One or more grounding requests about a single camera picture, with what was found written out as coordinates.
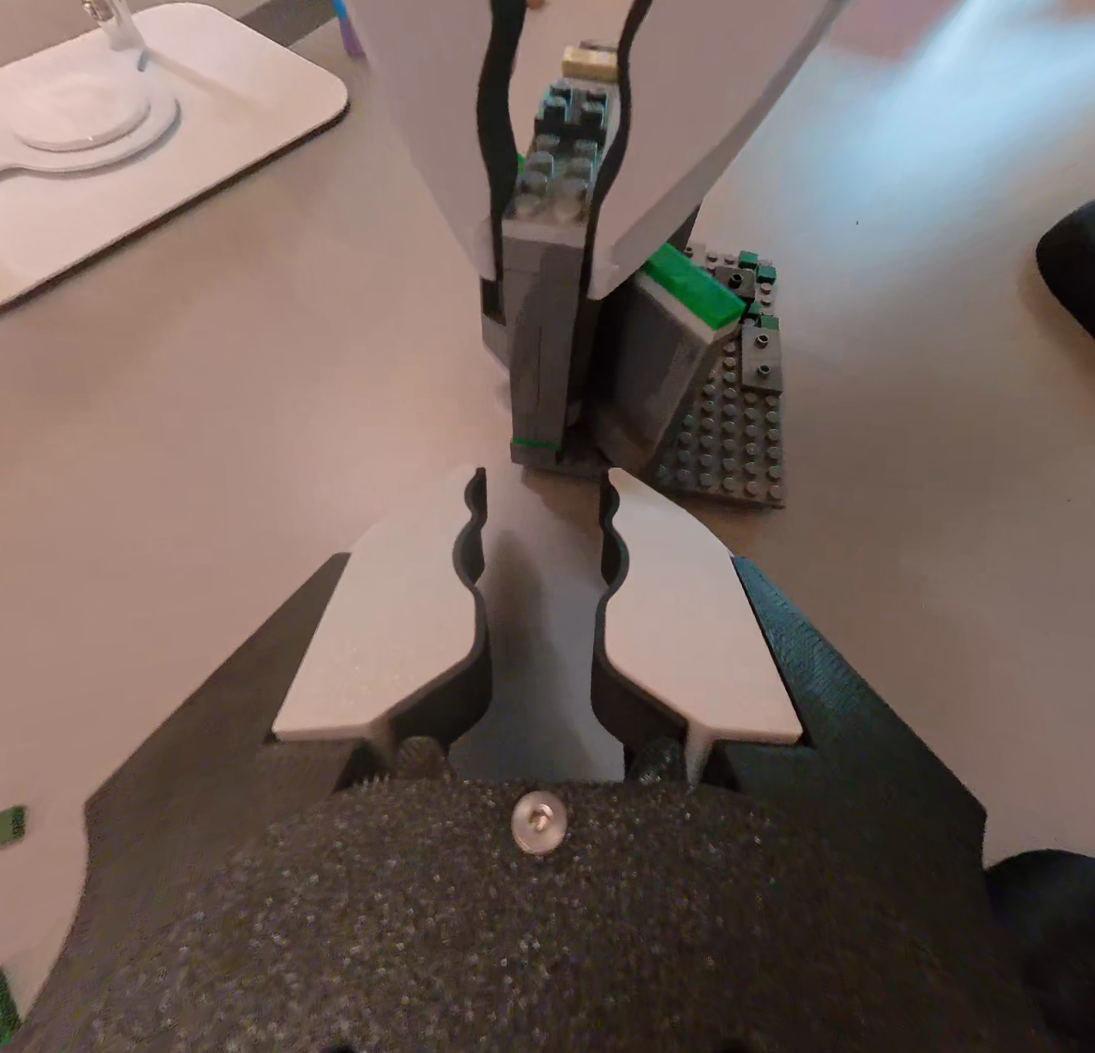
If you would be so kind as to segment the white round-base stand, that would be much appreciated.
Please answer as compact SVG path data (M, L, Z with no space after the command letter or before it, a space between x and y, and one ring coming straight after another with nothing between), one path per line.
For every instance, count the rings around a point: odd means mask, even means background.
M149 71L151 53L126 0L80 2L97 34L2 68L2 173L111 167L159 142L177 119L177 100Z

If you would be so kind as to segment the dark grey studded baseplate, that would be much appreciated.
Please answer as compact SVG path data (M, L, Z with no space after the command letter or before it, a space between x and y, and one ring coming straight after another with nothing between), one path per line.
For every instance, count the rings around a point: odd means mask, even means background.
M648 475L635 477L670 496L698 496L751 509L781 509L786 499L784 379L781 324L773 305L775 266L753 252L710 252L696 240L678 248L730 287L748 308L738 334L721 349L719 360L706 372L671 445L664 448ZM583 389L581 414L574 429L575 443L583 445L583 454L593 461L593 466L588 471L558 471L590 478L613 467L595 445L587 418L600 313Z

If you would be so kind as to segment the white tray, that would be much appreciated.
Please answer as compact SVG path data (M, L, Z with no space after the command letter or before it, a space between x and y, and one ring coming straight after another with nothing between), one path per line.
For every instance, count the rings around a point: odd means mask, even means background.
M150 114L127 155L67 172L2 120L1 303L18 304L149 225L322 132L348 107L336 76L212 5L137 11Z

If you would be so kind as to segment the black textured pad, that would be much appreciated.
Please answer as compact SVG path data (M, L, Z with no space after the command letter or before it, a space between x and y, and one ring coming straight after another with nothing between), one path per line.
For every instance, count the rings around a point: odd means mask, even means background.
M1035 261L1054 300L1094 336L1094 201L1061 218L1039 239Z

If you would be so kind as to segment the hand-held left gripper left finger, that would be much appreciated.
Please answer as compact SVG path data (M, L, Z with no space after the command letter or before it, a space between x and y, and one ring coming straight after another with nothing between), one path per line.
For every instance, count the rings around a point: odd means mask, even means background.
M413 738L449 751L485 716L486 520L486 470L453 468L364 532L270 725L277 741L392 759Z

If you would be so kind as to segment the tan brick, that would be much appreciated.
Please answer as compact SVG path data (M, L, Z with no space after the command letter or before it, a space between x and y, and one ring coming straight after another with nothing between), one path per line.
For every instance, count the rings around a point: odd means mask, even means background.
M581 42L563 53L561 76L602 85L619 83L618 49L613 44Z

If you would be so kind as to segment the beige desk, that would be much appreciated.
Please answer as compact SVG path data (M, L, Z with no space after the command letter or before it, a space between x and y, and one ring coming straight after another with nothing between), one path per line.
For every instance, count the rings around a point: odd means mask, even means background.
M986 806L1093 853L1093 339L1033 252L1093 198L1093 0L960 0L896 58L854 0L707 196L777 267L788 505L689 502ZM879 53L857 53L860 47ZM335 22L328 132L2 314L2 968L44 985L83 806L419 484L487 468L500 685L457 764L609 778L597 490L509 458L474 274Z

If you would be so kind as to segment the grey brick tower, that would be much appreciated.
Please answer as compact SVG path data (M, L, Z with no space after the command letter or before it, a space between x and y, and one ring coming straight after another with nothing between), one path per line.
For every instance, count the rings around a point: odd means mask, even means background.
M512 461L588 471L575 443L591 331L583 270L591 202L618 123L614 84L560 78L541 99L533 136L500 223L502 311L508 335Z

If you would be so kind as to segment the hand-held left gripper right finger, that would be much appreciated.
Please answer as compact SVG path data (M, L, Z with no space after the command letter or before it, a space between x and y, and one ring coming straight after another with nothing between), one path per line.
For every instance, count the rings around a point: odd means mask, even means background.
M716 747L792 747L804 727L738 570L707 526L623 468L601 478L595 717L637 757L676 743L685 778Z

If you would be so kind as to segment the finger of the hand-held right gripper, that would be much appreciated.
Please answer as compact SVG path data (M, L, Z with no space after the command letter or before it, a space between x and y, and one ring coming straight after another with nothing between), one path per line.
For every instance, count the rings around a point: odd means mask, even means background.
M636 271L719 180L846 0L634 0L587 293Z
M343 1L414 166L480 278L496 281L525 0Z

